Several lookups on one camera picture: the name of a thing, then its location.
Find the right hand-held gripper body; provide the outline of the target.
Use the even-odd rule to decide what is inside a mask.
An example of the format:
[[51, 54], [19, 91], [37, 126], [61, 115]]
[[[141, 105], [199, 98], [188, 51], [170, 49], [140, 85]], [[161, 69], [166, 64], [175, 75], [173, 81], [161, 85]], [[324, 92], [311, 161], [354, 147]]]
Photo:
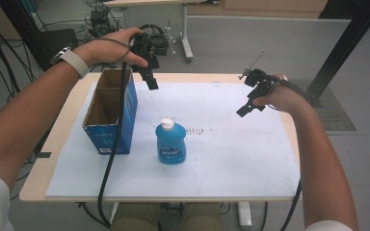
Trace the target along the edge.
[[248, 94], [248, 99], [253, 100], [267, 96], [273, 90], [275, 81], [271, 75], [256, 68], [247, 72], [244, 84], [252, 87], [252, 91]]

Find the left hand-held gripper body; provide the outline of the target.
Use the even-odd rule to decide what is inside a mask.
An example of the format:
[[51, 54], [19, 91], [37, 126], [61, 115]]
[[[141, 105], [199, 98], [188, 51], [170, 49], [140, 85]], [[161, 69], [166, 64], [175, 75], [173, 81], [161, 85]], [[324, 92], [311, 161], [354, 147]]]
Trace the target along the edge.
[[148, 61], [148, 68], [159, 68], [158, 56], [166, 56], [168, 53], [168, 37], [161, 27], [155, 24], [145, 24], [140, 27], [151, 29], [150, 33], [144, 32], [134, 37], [131, 52]]

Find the blue cardboard box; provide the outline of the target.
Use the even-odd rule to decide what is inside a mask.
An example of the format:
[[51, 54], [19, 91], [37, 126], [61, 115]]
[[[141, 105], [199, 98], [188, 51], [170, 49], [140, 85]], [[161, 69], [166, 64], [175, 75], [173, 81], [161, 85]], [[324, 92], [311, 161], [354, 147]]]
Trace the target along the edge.
[[138, 107], [132, 71], [104, 70], [95, 85], [92, 100], [83, 120], [83, 129], [97, 152], [109, 155], [120, 126], [118, 154], [129, 154]]

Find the blue bottle with white cap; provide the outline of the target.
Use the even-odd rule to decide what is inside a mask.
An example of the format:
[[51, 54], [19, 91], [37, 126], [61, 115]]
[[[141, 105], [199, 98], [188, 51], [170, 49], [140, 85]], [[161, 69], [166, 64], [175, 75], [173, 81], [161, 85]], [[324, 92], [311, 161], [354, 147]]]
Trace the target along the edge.
[[186, 130], [171, 118], [163, 118], [155, 129], [159, 161], [166, 165], [181, 164], [186, 159]]

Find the person's right hand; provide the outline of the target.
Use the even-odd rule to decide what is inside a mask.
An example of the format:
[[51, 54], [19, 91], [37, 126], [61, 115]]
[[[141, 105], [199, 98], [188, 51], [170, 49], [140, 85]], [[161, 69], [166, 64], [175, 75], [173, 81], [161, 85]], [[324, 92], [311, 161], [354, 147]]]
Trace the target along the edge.
[[272, 105], [291, 116], [308, 107], [308, 103], [301, 95], [279, 83], [276, 83], [273, 90], [266, 96], [253, 99], [252, 104], [255, 106]]

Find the person's left hand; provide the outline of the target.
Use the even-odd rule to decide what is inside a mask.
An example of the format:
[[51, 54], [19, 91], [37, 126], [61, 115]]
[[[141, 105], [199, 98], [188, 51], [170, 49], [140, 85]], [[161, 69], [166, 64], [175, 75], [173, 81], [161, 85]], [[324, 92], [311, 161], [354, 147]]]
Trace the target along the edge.
[[120, 30], [81, 45], [75, 48], [73, 52], [82, 58], [87, 65], [128, 62], [147, 67], [147, 61], [132, 53], [129, 47], [131, 39], [142, 32], [136, 27]]

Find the thin grey antenna rod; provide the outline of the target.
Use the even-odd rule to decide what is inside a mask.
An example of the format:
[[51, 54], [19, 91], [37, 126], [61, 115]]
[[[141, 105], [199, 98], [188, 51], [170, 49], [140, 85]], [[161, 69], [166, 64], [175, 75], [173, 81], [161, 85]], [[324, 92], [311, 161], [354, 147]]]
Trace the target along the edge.
[[261, 59], [261, 57], [266, 53], [265, 49], [260, 49], [260, 53], [258, 56], [253, 60], [253, 62], [247, 66], [244, 71], [237, 77], [239, 80], [242, 80], [244, 77], [247, 77], [249, 72], [252, 70], [252, 68], [256, 65], [256, 63]]

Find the white-legged background table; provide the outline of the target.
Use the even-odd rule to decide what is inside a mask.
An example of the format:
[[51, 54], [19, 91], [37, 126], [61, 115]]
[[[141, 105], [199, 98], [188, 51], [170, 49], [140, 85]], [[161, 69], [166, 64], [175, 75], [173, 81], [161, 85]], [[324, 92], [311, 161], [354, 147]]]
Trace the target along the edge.
[[157, 5], [180, 5], [181, 6], [181, 19], [182, 31], [179, 33], [181, 43], [185, 52], [187, 61], [194, 58], [190, 43], [188, 41], [188, 5], [199, 4], [204, 0], [109, 0], [104, 3], [108, 8], [120, 8], [123, 11], [123, 18], [128, 22], [128, 13], [126, 12], [129, 6], [157, 6]]

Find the dark electronic device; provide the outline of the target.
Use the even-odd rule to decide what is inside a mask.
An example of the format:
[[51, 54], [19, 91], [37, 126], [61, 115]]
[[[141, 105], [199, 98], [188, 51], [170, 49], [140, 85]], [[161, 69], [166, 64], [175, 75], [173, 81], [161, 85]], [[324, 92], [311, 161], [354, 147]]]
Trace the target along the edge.
[[108, 12], [105, 9], [91, 12], [91, 32], [95, 38], [101, 38], [111, 32]]

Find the wristwatch with beige band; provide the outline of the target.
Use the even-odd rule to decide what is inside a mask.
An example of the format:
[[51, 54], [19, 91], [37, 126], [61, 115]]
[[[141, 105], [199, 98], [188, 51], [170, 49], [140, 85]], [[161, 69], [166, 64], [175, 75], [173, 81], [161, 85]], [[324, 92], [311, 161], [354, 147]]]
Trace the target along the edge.
[[86, 64], [86, 62], [80, 58], [78, 55], [76, 55], [70, 46], [66, 46], [62, 48], [55, 56], [52, 57], [50, 60], [50, 63], [52, 65], [55, 65], [59, 62], [66, 62], [69, 65], [71, 65], [79, 74], [79, 77], [83, 79], [88, 72], [90, 71], [90, 68]]

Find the grey floor mat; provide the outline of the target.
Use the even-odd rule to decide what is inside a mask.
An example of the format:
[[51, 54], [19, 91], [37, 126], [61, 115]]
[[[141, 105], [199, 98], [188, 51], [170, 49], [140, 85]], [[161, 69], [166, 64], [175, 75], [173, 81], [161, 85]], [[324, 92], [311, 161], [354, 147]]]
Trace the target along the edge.
[[314, 110], [326, 131], [355, 131], [357, 129], [330, 88], [324, 90], [319, 101], [320, 105]]

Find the black box on floor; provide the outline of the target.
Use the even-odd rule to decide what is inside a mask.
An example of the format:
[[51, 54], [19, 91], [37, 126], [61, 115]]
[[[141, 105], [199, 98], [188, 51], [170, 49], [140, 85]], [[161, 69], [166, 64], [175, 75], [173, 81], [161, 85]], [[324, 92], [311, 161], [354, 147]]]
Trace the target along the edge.
[[52, 66], [52, 58], [63, 48], [67, 46], [76, 48], [78, 46], [78, 39], [72, 29], [41, 32], [40, 36], [41, 44], [39, 45], [39, 52], [42, 57], [40, 68], [43, 71]]

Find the person's legs in khaki trousers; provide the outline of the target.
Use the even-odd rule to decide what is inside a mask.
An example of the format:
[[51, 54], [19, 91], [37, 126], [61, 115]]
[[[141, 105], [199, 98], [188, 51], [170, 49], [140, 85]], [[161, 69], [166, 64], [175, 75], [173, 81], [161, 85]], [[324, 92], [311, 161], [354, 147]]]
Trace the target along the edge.
[[[159, 231], [159, 203], [120, 203], [110, 231]], [[218, 203], [186, 203], [178, 231], [223, 231]]]

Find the white right sleeve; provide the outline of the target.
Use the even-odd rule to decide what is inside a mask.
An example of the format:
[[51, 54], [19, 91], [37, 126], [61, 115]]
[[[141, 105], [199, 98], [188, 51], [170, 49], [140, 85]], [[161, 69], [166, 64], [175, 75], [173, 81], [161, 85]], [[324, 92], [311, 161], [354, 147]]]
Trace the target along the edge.
[[304, 231], [354, 231], [349, 226], [336, 220], [321, 220], [317, 221], [308, 227]]

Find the black metal post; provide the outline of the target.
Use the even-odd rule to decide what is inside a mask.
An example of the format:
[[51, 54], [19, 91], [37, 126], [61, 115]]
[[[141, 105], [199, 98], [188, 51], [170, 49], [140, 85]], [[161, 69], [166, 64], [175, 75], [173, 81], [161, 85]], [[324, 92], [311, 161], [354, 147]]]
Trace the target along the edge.
[[370, 28], [370, 0], [366, 0], [332, 48], [327, 59], [305, 91], [305, 98], [313, 107], [321, 107], [320, 97]]

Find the dark slanted stand post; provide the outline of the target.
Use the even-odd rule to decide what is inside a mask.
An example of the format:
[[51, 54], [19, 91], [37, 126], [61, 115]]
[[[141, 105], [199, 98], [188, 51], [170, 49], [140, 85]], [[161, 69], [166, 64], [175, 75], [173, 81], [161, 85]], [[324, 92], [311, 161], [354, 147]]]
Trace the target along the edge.
[[21, 0], [0, 0], [0, 8], [29, 48], [39, 67], [43, 71], [49, 69], [52, 64], [47, 43]]

